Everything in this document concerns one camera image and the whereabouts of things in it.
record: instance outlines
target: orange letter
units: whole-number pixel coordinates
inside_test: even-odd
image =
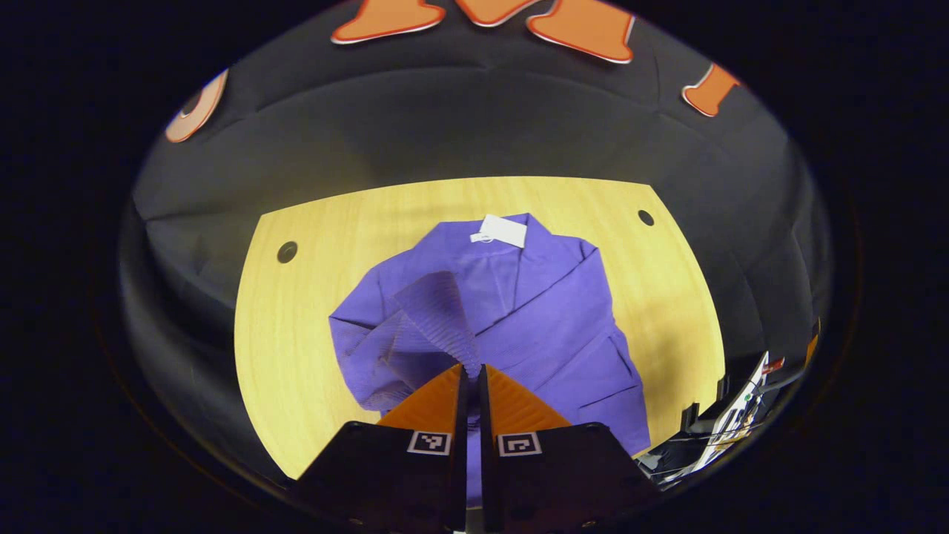
[[[530,4],[539,0],[456,0],[462,11],[475,24],[493,28],[504,24]]]
[[[386,35],[431,28],[445,18],[445,10],[425,0],[363,0],[356,18],[336,28],[330,41],[350,45]]]
[[[534,35],[613,63],[633,61],[626,45],[636,17],[597,0],[557,0],[546,15],[528,19]]]
[[[709,71],[697,84],[682,88],[682,99],[702,115],[715,117],[718,114],[718,105],[725,100],[728,92],[732,87],[740,85],[741,83],[724,68],[712,63]]]
[[[168,138],[168,141],[181,143],[208,122],[208,118],[211,117],[217,103],[221,100],[221,94],[224,93],[224,82],[227,79],[228,71],[225,70],[201,89],[201,93],[196,95],[196,102],[195,99],[192,99],[178,112],[165,128],[165,137]]]

